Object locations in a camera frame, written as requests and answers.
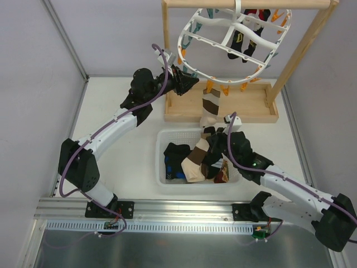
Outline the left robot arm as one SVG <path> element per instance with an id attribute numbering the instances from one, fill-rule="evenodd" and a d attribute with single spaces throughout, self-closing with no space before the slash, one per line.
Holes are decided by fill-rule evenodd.
<path id="1" fill-rule="evenodd" d="M 170 91 L 181 96 L 198 82 L 198 78 L 174 65 L 157 77 L 147 68 L 135 71 L 128 95 L 112 119 L 79 140 L 68 138 L 62 143 L 58 164 L 60 184 L 67 180 L 98 206 L 104 217 L 114 216 L 118 198 L 100 182 L 97 161 L 119 138 L 147 119 L 157 98 Z"/>

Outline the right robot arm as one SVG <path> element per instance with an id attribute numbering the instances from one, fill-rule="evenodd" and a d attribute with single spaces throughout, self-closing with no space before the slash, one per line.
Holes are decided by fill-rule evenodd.
<path id="1" fill-rule="evenodd" d="M 208 137 L 210 150 L 225 155 L 248 181 L 284 196 L 259 192 L 250 202 L 250 221 L 277 218 L 311 232 L 327 248 L 341 252 L 356 230 L 356 212 L 349 197 L 333 196 L 302 184 L 270 159 L 256 153 L 242 131 Z"/>

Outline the beige brown patterned sock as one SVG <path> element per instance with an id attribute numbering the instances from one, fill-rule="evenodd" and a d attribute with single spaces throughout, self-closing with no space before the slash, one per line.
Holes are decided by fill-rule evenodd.
<path id="1" fill-rule="evenodd" d="M 203 90 L 200 127 L 209 127 L 217 123 L 220 95 L 221 92 L 216 89 Z"/>

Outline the white plastic sock hanger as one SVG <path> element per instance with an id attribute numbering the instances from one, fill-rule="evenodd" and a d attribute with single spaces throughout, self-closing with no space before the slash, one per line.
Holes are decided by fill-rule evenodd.
<path id="1" fill-rule="evenodd" d="M 206 15 L 203 11 L 202 8 L 195 11 L 178 37 L 178 64 L 193 77 L 200 76 L 220 85 L 252 83 L 258 80 L 258 76 L 270 67 L 270 60 L 277 55 L 277 50 L 290 29 L 292 17 L 292 11 L 286 9 L 282 17 L 271 22 L 274 12 L 270 9 L 242 9 L 241 1 L 235 1 L 234 8 L 208 8 Z M 199 31 L 192 33 L 197 22 L 202 27 L 215 26 L 226 30 L 223 39 L 214 41 L 200 35 Z M 191 42 L 203 42 L 224 51 L 230 60 L 240 58 L 243 63 L 254 64 L 255 71 L 245 78 L 224 80 L 193 67 L 186 58 L 188 48 L 184 53 L 181 51 L 182 40 L 186 42 L 189 36 L 192 37 Z"/>

